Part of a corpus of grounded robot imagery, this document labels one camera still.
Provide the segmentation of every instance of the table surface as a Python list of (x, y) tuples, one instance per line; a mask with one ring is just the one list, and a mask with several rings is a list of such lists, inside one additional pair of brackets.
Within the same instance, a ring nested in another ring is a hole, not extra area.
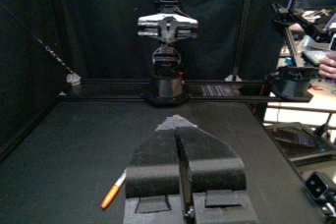
[(301, 178), (242, 103), (58, 102), (0, 166), (0, 223), (122, 223), (125, 190), (101, 200), (134, 148), (180, 115), (225, 141), (245, 166), (261, 224), (322, 223)]

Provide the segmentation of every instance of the pencil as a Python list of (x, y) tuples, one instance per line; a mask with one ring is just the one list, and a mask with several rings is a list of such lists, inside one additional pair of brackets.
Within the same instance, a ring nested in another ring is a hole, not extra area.
[(122, 185), (122, 183), (125, 181), (125, 178), (126, 178), (126, 170), (124, 170), (120, 178), (117, 179), (116, 183), (113, 184), (113, 186), (112, 186), (112, 188), (110, 188), (110, 190), (109, 190), (109, 192), (108, 192), (108, 194), (106, 194), (106, 196), (105, 196), (105, 198), (102, 200), (102, 203), (101, 203), (101, 208), (102, 209), (105, 209), (109, 206), (110, 202), (113, 201), (113, 199), (114, 199), (114, 197), (116, 197), (116, 195), (117, 195), (117, 193), (118, 193), (118, 191), (121, 189), (121, 185)]

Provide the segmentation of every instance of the black fabric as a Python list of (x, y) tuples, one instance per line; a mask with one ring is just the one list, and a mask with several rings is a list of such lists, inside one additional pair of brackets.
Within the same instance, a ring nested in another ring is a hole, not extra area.
[(64, 88), (65, 71), (5, 11), (61, 55), (50, 0), (0, 1), (0, 146), (5, 148)]
[[(238, 75), (262, 79), (274, 71), (282, 36), (273, 25), (272, 3), (250, 0)], [(197, 39), (177, 42), (186, 79), (222, 79), (232, 74), (244, 0), (181, 0), (200, 22)], [(61, 0), (76, 71), (85, 78), (146, 79), (153, 38), (136, 35), (136, 21), (154, 14), (153, 0)]]
[[(136, 35), (136, 21), (154, 14), (153, 0), (0, 0), (82, 78), (146, 79), (157, 41)], [(282, 37), (270, 4), (252, 0), (238, 75), (261, 79), (277, 65)], [(186, 79), (232, 73), (244, 0), (181, 0), (200, 22), (197, 39), (176, 43)], [(62, 68), (0, 9), (0, 144), (32, 121), (64, 86)]]
[(134, 149), (176, 114), (225, 141), (240, 156), (261, 224), (324, 223), (298, 174), (244, 104), (153, 108), (144, 102), (56, 105), (0, 166), (0, 223), (121, 224), (124, 188), (105, 211), (101, 200)]

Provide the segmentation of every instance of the black curtain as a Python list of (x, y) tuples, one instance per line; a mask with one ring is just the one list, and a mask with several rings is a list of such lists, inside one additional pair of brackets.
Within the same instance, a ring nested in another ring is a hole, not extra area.
[(28, 29), (62, 55), (52, 1), (0, 2), (1, 150), (57, 97), (65, 86), (66, 73), (26, 31)]
[[(250, 0), (238, 75), (262, 79), (274, 71), (282, 36), (273, 25), (272, 3)], [(186, 79), (232, 74), (244, 0), (180, 0), (200, 23), (198, 38), (176, 43)], [(60, 0), (73, 68), (88, 79), (146, 79), (157, 42), (136, 35), (136, 21), (154, 14), (153, 0)]]
[[(141, 16), (154, 14), (153, 0), (0, 0), (0, 145), (5, 146), (65, 86), (65, 70), (32, 35), (50, 46), (88, 79), (146, 79), (157, 41), (136, 35)], [(282, 36), (272, 3), (250, 0), (238, 61), (241, 79), (274, 71)], [(245, 0), (180, 0), (200, 23), (198, 38), (176, 43), (186, 79), (224, 79), (233, 68)]]

